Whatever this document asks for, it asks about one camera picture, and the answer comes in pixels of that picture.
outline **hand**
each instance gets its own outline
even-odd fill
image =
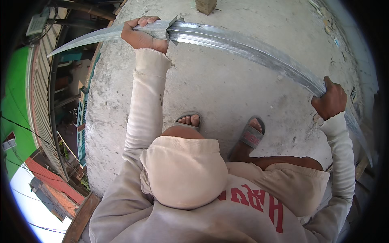
[[[312,97],[311,104],[323,120],[338,115],[346,109],[347,94],[340,84],[334,84],[328,76],[324,77],[327,92],[321,97]]]
[[[142,16],[141,18],[126,21],[120,37],[129,43],[134,49],[151,48],[166,55],[168,50],[168,42],[166,40],[155,39],[151,37],[151,35],[142,31],[132,30],[132,28],[137,25],[143,27],[148,23],[155,22],[158,19],[160,18],[157,16]]]

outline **gray sandal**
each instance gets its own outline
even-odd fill
[[[192,125],[188,125],[188,124],[185,124],[185,123],[180,123],[180,122],[178,122],[178,120],[179,119],[181,119],[181,118],[183,118],[183,117],[185,117],[185,116],[193,116],[193,115],[198,115],[198,117],[200,118],[200,122],[199,122],[199,124],[198,124],[198,127],[195,127],[195,126],[192,126]],[[201,116],[200,116],[200,114],[199,113],[197,113],[197,112],[185,112],[185,113],[183,113],[183,114],[181,114],[180,115],[180,117],[177,119],[177,120],[175,120],[175,123],[174,123],[174,125],[175,126],[185,126],[185,127],[189,127],[189,128],[192,128],[192,129],[194,129],[194,130],[196,130],[196,131],[200,131],[200,125],[201,125]]]
[[[249,122],[254,118],[257,119],[257,121],[261,125],[262,133],[249,125]],[[246,126],[244,127],[242,134],[239,138],[239,141],[242,141],[248,146],[252,147],[253,149],[256,149],[264,135],[265,135],[265,123],[262,121],[262,119],[259,116],[254,115],[247,121]],[[229,152],[228,159],[230,159],[231,154],[234,151],[235,146],[238,144],[238,142],[234,145],[234,147]]]

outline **sharp metal edge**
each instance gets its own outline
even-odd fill
[[[123,24],[83,35],[54,50],[48,57],[78,46],[120,39],[122,28]],[[324,81],[300,62],[265,42],[235,31],[206,24],[175,21],[175,19],[157,20],[145,27],[136,26],[133,30],[146,32],[162,40],[169,39],[173,42],[185,42],[228,51],[291,78],[317,97],[321,97],[326,92]],[[345,119],[350,131],[355,134],[364,148],[370,166],[373,167],[367,141],[358,122],[348,109],[346,109]]]

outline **sleeve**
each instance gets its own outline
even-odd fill
[[[335,242],[350,211],[355,186],[355,166],[352,142],[344,113],[328,119],[321,126],[331,147],[333,158],[333,197],[305,226],[319,242]]]
[[[162,133],[162,100],[170,60],[152,49],[136,49],[131,109],[120,174],[104,194],[89,222],[91,242],[110,242],[148,217],[152,199],[141,190],[141,152]]]

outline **white long sleeve shirt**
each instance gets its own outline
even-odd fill
[[[170,60],[152,49],[137,49],[135,53],[124,163],[92,215],[91,242],[336,240],[349,213],[355,185],[352,142],[344,112],[321,126],[332,150],[333,197],[305,227],[272,195],[234,175],[228,175],[225,190],[213,202],[193,210],[169,208],[142,192],[139,155],[162,133],[162,102]]]

